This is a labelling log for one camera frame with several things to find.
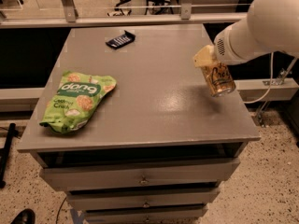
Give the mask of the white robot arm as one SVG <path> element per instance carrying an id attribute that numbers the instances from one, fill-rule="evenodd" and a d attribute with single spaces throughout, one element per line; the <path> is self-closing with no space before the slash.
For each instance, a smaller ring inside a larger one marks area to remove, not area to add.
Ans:
<path id="1" fill-rule="evenodd" d="M 299 0 L 253 0 L 247 15 L 193 57 L 196 67 L 236 65 L 271 52 L 299 58 Z"/>

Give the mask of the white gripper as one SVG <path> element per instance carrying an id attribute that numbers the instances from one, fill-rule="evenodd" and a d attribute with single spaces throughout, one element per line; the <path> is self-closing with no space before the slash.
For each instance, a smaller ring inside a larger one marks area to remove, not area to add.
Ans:
<path id="1" fill-rule="evenodd" d="M 268 53 L 252 36 L 246 21 L 226 27 L 216 35 L 214 45 L 204 46 L 193 56 L 196 68 L 215 65 L 218 60 L 227 65 L 242 64 Z"/>

